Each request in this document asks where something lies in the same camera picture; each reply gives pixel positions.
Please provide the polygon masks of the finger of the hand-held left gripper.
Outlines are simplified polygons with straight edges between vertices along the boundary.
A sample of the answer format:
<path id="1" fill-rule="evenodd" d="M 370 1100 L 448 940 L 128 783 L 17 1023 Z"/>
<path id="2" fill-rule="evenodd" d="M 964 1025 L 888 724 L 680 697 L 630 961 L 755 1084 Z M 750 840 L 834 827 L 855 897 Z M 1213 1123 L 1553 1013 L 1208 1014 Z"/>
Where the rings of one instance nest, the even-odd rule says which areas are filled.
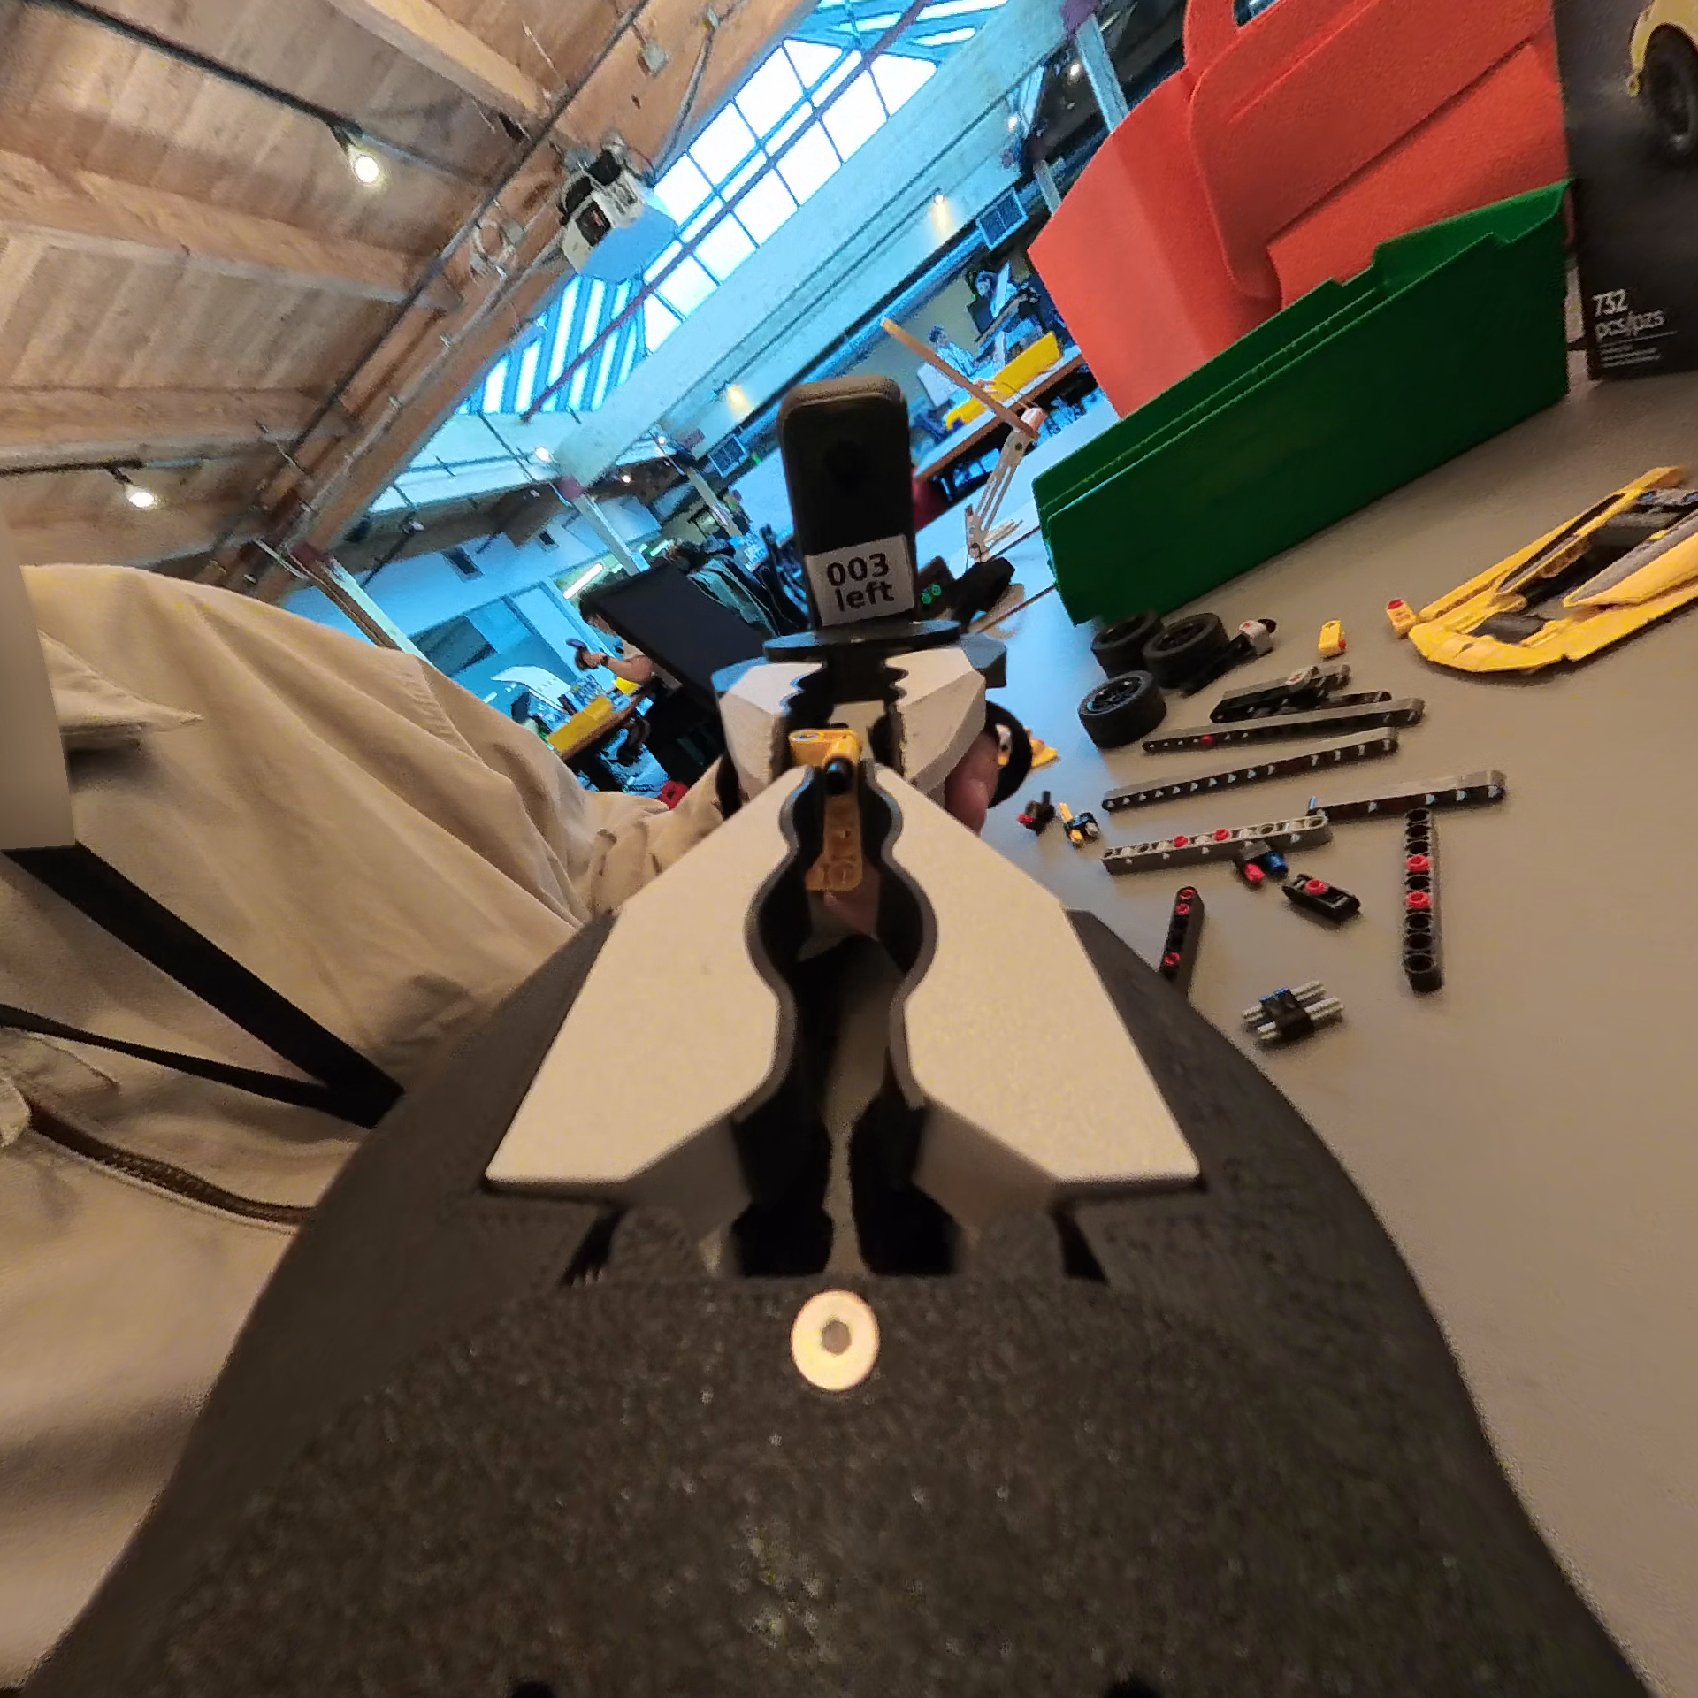
<path id="1" fill-rule="evenodd" d="M 980 669 L 966 651 L 891 651 L 877 657 L 876 681 L 889 756 L 868 758 L 868 794 L 901 779 L 909 790 L 941 800 L 949 774 L 986 729 Z"/>
<path id="2" fill-rule="evenodd" d="M 790 702 L 814 674 L 810 662 L 746 662 L 711 674 L 725 741 L 724 766 L 739 800 L 751 800 L 793 765 Z"/>

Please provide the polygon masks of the yellow angled brick piece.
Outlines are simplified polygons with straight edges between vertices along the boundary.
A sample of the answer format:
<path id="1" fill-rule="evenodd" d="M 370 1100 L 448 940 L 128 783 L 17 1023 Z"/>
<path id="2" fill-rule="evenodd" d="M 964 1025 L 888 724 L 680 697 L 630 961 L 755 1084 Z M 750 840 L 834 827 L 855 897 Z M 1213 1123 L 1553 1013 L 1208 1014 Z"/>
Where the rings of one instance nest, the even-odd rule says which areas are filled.
<path id="1" fill-rule="evenodd" d="M 817 779 L 820 845 L 803 885 L 810 896 L 843 897 L 862 882 L 862 743 L 848 728 L 804 728 L 788 733 L 797 769 Z"/>

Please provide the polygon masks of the yellow toy car hood assembly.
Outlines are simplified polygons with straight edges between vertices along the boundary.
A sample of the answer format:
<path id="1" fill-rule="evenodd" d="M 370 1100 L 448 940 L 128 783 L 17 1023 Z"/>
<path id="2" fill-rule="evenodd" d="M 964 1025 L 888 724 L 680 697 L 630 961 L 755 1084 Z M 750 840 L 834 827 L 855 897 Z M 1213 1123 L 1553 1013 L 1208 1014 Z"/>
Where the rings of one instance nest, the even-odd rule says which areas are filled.
<path id="1" fill-rule="evenodd" d="M 1468 675 L 1580 665 L 1695 603 L 1695 488 L 1652 469 L 1422 609 L 1387 619 L 1428 665 Z"/>

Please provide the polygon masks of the person's left forearm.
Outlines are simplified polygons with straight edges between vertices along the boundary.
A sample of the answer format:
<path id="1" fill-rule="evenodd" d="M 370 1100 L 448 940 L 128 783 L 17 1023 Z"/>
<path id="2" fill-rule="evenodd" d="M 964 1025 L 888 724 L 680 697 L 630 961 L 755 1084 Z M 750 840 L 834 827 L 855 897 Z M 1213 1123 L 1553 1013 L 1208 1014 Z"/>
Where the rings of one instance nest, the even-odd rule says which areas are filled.
<path id="1" fill-rule="evenodd" d="M 626 792 L 589 792 L 542 751 L 525 763 L 523 785 L 523 813 L 537 840 L 527 867 L 536 896 L 580 927 L 617 912 L 722 824 L 724 779 L 734 777 L 720 758 L 664 807 Z"/>

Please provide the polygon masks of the grey desk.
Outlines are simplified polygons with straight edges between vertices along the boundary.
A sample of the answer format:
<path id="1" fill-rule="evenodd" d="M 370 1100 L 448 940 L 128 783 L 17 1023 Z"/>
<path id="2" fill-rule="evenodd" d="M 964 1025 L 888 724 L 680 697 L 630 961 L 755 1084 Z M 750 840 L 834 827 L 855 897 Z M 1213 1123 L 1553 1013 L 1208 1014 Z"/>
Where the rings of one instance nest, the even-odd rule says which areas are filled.
<path id="1" fill-rule="evenodd" d="M 1276 817 L 1502 771 L 1508 799 L 1437 824 L 1437 992 L 1394 953 L 1390 823 L 1306 855 L 1362 901 L 1326 929 L 1220 867 L 1195 1005 L 1280 1086 L 1368 1197 L 1449 1334 L 1522 1505 L 1662 1694 L 1693 1694 L 1693 609 L 1574 672 L 1422 665 L 1387 603 L 1431 603 L 1658 465 L 1693 473 L 1693 375 L 1574 378 L 1566 399 L 1203 597 L 1352 681 L 1417 695 L 1390 758 L 1104 817 L 1107 841 Z M 1319 980 L 1344 1019 L 1262 1049 L 1240 1013 Z"/>

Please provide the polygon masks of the black board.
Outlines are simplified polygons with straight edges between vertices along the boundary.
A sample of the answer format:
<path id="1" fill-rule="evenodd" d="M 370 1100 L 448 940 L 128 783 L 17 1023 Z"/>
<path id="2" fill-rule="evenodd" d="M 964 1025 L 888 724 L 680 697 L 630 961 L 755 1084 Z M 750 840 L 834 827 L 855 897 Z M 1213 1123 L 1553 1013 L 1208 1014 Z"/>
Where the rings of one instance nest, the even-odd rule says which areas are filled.
<path id="1" fill-rule="evenodd" d="M 580 614 L 618 639 L 618 660 L 647 660 L 647 751 L 669 779 L 695 785 L 725 751 L 714 675 L 755 662 L 766 635 L 676 565 L 595 586 Z"/>

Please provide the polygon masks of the black box green light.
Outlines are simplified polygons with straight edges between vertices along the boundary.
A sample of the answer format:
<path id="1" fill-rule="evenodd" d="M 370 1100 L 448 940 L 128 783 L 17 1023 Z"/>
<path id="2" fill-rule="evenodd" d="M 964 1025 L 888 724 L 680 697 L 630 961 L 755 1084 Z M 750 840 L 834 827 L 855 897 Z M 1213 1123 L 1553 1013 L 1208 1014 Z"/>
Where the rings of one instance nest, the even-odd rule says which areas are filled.
<path id="1" fill-rule="evenodd" d="M 924 565 L 917 574 L 916 621 L 949 621 L 964 628 L 991 614 L 1012 586 L 1012 565 L 1003 556 L 969 563 L 955 574 L 943 558 Z"/>

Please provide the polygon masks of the yellow table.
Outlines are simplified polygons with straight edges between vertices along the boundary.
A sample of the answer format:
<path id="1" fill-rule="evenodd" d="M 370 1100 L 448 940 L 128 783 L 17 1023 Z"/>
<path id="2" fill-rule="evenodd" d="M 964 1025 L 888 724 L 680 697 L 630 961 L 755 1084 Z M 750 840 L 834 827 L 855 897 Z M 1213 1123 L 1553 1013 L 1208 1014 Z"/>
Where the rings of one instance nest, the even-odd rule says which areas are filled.
<path id="1" fill-rule="evenodd" d="M 1019 352 L 1007 366 L 997 371 L 997 375 L 975 378 L 972 385 L 976 385 L 976 389 L 969 387 L 943 414 L 945 431 L 966 426 L 986 413 L 980 390 L 1008 404 L 1032 383 L 1064 363 L 1065 350 L 1061 347 L 1059 338 L 1052 331 L 1047 331 L 1042 338 Z"/>

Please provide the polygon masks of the black connector white axles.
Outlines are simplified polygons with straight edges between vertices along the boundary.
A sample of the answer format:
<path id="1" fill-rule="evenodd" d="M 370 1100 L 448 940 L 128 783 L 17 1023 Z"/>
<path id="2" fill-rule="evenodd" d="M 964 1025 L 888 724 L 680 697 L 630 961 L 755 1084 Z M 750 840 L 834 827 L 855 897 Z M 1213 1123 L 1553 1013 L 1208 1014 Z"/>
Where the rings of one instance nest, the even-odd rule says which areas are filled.
<path id="1" fill-rule="evenodd" d="M 1282 987 L 1240 1013 L 1240 1028 L 1262 1049 L 1289 1047 L 1344 1019 L 1344 1002 L 1323 983 Z"/>

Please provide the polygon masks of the light grey beam red pins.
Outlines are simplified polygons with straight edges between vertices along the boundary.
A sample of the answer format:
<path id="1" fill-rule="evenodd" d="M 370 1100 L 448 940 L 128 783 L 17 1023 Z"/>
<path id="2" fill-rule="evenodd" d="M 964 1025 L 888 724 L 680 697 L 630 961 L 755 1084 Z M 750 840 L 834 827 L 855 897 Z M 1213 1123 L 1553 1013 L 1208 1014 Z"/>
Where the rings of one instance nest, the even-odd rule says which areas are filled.
<path id="1" fill-rule="evenodd" d="M 1164 874 L 1199 863 L 1233 862 L 1243 850 L 1263 845 L 1285 854 L 1332 840 L 1326 813 L 1306 813 L 1283 820 L 1213 827 L 1199 835 L 1172 835 L 1158 841 L 1120 845 L 1104 854 L 1100 866 L 1113 878 Z"/>

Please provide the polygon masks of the skylight window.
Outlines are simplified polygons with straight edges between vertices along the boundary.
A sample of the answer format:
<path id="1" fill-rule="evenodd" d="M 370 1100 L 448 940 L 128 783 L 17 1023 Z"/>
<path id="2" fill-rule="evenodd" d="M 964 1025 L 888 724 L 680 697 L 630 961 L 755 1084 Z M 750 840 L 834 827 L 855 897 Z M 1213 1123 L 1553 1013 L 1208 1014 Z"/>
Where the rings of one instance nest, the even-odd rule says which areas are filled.
<path id="1" fill-rule="evenodd" d="M 1000 7 L 817 4 L 658 177 L 673 240 L 636 280 L 565 283 L 457 414 L 598 410 Z"/>

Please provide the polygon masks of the black beam assembly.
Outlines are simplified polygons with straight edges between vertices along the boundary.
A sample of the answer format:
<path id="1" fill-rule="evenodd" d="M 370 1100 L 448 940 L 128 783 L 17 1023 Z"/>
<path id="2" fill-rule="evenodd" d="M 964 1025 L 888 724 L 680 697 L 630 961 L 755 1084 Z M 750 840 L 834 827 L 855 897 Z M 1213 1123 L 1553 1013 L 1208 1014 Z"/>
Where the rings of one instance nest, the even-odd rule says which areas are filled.
<path id="1" fill-rule="evenodd" d="M 1283 677 L 1227 692 L 1208 713 L 1213 725 L 1234 725 L 1257 717 L 1311 713 L 1333 707 L 1374 707 L 1390 697 L 1387 689 L 1351 689 L 1346 664 L 1309 665 Z"/>

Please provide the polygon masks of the ceiling mounted device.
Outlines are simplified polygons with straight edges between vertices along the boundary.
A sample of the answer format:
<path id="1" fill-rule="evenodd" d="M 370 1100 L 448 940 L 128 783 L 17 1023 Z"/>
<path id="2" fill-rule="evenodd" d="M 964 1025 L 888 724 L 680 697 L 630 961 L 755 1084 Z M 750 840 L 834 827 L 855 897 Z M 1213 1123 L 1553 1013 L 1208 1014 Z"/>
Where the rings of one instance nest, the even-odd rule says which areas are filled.
<path id="1" fill-rule="evenodd" d="M 643 227 L 651 213 L 647 187 L 618 149 L 605 148 L 563 180 L 558 196 L 558 253 L 595 283 L 618 283 L 647 265 Z"/>

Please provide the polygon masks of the green plastic bin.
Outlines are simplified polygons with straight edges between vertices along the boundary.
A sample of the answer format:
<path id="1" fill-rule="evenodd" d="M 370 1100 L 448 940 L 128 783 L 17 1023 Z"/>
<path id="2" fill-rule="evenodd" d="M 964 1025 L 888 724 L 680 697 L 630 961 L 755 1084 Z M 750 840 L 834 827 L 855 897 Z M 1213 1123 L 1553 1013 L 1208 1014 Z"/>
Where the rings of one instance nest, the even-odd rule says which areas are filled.
<path id="1" fill-rule="evenodd" d="M 1032 481 L 1071 622 L 1172 613 L 1569 389 L 1564 178 L 1381 245 Z"/>

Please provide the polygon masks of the dark toy car box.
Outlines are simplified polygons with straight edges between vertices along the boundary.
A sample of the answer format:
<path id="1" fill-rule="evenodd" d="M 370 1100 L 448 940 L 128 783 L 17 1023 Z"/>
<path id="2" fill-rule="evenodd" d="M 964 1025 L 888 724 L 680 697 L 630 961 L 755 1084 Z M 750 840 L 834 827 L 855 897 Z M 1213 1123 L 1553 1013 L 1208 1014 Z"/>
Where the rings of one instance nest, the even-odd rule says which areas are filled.
<path id="1" fill-rule="evenodd" d="M 1591 378 L 1695 366 L 1695 4 L 1554 3 Z"/>

